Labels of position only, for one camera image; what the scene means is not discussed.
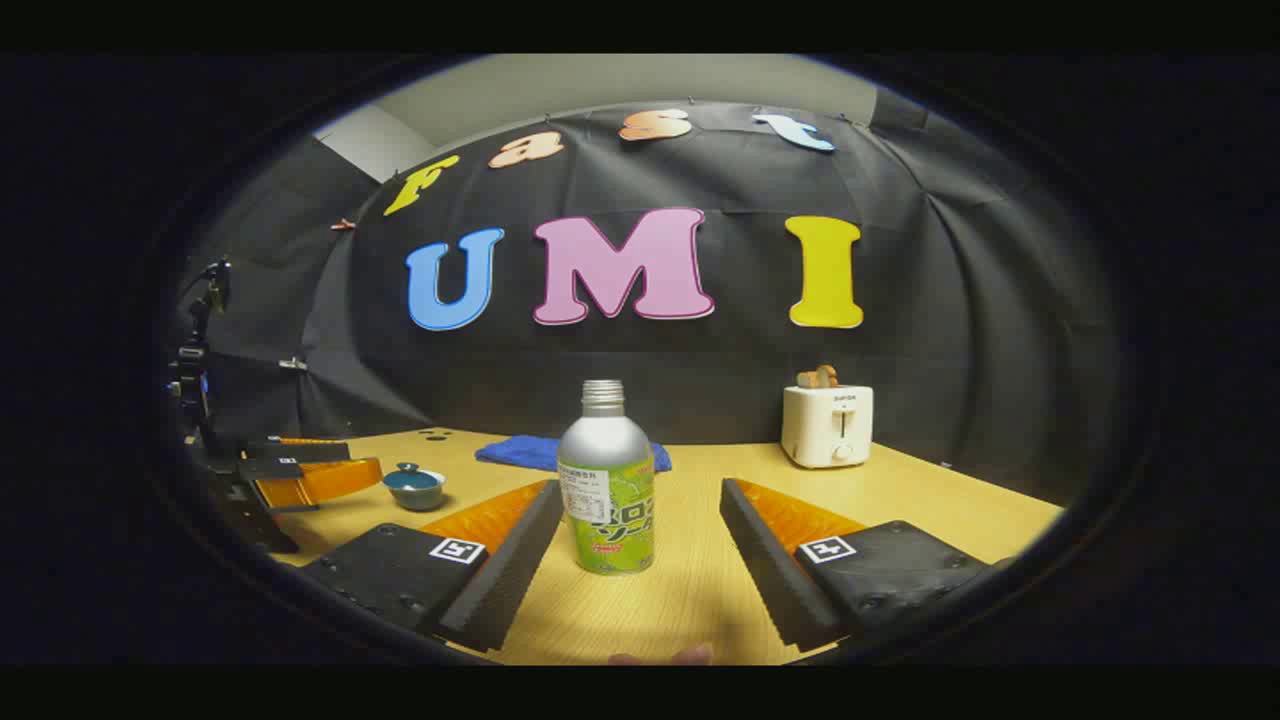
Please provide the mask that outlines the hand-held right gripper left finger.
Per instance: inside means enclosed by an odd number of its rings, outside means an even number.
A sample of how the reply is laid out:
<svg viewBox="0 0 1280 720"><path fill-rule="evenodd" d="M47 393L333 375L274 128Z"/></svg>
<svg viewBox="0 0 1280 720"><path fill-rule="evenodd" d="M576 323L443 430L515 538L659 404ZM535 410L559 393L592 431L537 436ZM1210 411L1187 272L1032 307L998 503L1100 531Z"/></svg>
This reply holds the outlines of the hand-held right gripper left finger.
<svg viewBox="0 0 1280 720"><path fill-rule="evenodd" d="M300 574L407 632L500 650L562 511L558 482L540 480L419 529L379 524Z"/></svg>

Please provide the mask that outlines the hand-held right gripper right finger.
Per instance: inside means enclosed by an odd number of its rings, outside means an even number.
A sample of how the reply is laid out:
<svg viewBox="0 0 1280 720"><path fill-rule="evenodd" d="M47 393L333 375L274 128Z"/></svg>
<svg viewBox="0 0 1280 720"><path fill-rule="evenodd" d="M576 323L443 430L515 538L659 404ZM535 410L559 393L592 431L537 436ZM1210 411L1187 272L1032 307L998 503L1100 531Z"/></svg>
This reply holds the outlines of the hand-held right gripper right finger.
<svg viewBox="0 0 1280 720"><path fill-rule="evenodd" d="M909 521L864 527L791 495L726 478L719 514L785 644L879 635L1004 570Z"/></svg>

